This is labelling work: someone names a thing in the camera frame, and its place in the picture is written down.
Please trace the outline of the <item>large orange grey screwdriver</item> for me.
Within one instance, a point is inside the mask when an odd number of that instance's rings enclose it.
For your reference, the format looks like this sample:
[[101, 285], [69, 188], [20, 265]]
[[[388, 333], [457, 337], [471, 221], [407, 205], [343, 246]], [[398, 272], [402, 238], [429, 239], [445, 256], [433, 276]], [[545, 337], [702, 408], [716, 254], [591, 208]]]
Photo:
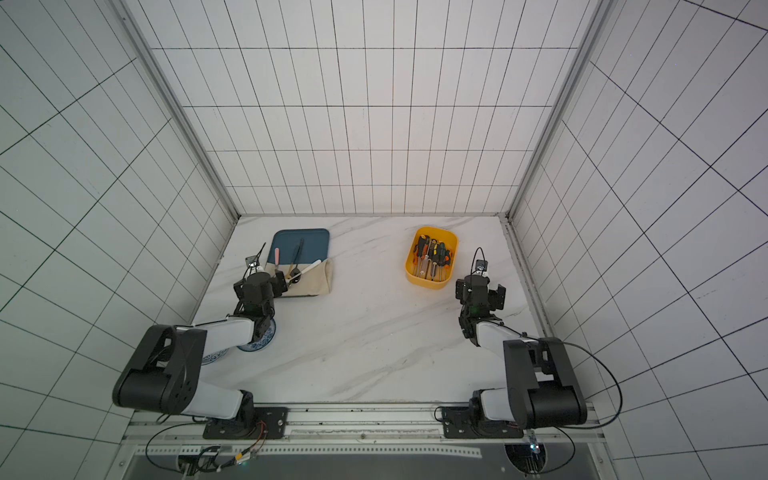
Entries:
[[430, 252], [431, 238], [428, 235], [423, 235], [420, 238], [420, 259], [418, 264], [418, 276], [423, 277], [426, 275], [428, 267], [428, 259]]

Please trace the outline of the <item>black screwdriver yellow cap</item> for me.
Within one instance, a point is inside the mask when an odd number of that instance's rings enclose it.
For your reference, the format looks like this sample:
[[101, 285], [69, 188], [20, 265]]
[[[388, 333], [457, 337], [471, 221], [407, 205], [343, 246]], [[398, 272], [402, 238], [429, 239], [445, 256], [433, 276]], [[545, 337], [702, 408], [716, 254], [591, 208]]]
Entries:
[[424, 248], [427, 247], [429, 244], [429, 237], [426, 235], [420, 235], [416, 244], [414, 245], [413, 249], [413, 268], [412, 268], [412, 274], [414, 276], [418, 275]]

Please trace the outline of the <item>green black screwdriver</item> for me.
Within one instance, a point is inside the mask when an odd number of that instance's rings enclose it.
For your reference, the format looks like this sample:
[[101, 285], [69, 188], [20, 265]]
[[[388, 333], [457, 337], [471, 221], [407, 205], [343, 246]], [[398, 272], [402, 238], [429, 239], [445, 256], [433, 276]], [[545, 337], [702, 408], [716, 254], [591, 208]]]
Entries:
[[447, 248], [444, 242], [439, 245], [440, 259], [439, 259], [439, 280], [444, 281], [446, 279], [446, 268], [451, 262], [451, 251]]

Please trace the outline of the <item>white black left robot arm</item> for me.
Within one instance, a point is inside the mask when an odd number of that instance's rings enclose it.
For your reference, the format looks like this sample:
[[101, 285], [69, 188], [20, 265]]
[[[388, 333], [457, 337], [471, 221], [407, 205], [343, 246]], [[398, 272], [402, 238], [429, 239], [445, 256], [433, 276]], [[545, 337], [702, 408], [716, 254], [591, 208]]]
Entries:
[[281, 439], [288, 409], [257, 407], [253, 394], [202, 379], [204, 359], [231, 348], [255, 351], [274, 336], [274, 299], [284, 274], [256, 270], [233, 285], [238, 303], [222, 320], [197, 326], [154, 325], [136, 347], [112, 392], [120, 408], [201, 417], [206, 440]]

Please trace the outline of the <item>black yellow phillips screwdriver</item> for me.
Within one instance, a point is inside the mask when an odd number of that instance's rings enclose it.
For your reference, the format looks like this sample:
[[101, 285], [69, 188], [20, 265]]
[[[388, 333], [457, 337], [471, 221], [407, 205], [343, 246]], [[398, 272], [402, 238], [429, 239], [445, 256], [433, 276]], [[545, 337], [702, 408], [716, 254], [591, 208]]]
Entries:
[[440, 280], [439, 280], [439, 259], [440, 259], [440, 250], [439, 250], [439, 246], [438, 246], [438, 260], [436, 261], [435, 275], [434, 275], [434, 280], [433, 280], [433, 281], [437, 281], [437, 282], [440, 282]]

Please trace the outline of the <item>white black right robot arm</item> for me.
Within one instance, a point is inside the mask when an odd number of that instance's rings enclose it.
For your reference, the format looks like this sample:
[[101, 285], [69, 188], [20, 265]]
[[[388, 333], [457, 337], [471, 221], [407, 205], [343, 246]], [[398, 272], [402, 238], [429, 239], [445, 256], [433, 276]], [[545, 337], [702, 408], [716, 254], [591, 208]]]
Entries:
[[475, 273], [458, 279], [455, 288], [464, 337], [497, 355], [505, 372], [503, 386], [473, 393], [469, 428], [493, 435], [585, 424], [586, 400], [563, 341], [529, 337], [505, 325], [495, 312], [504, 306], [506, 289], [489, 283]]

